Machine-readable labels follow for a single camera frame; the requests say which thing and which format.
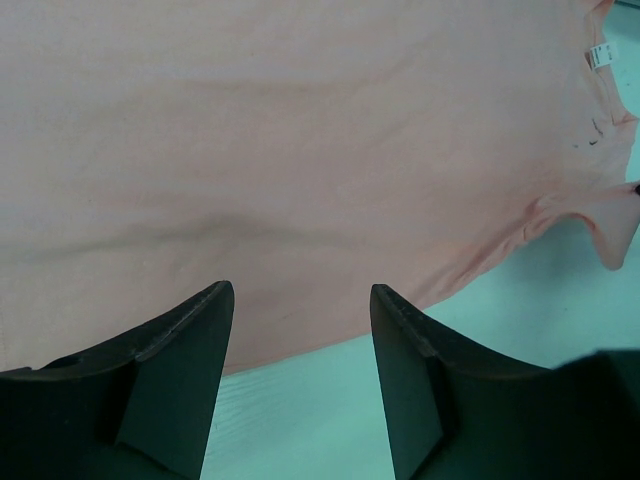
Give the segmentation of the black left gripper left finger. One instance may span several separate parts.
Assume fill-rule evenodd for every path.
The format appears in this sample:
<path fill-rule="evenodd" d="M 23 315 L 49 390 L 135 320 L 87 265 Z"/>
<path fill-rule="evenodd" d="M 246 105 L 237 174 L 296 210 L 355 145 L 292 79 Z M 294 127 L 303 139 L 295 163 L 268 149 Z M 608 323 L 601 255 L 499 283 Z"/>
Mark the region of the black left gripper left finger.
<path fill-rule="evenodd" d="M 1 375 L 5 479 L 196 479 L 229 343 L 219 281 L 43 368 Z"/>

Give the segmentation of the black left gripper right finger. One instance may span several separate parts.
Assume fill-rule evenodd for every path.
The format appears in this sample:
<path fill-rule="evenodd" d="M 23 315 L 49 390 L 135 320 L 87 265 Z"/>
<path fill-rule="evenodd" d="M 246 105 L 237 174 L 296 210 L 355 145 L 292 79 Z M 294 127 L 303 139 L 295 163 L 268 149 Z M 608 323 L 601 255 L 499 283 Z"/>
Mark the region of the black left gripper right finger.
<path fill-rule="evenodd" d="M 399 479 L 635 479 L 639 354 L 605 350 L 547 369 L 491 350 L 390 287 L 370 296 Z"/>

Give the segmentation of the salmon pink t-shirt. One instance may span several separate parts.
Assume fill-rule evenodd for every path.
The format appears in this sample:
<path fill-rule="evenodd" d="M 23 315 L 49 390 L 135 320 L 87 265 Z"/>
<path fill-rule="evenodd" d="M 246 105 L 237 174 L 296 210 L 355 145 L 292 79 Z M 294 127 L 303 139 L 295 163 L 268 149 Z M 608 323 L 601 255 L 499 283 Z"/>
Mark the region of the salmon pink t-shirt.
<path fill-rule="evenodd" d="M 568 217 L 618 269 L 608 1 L 5 1 L 1 366 L 237 291 L 225 369 L 427 308 Z"/>

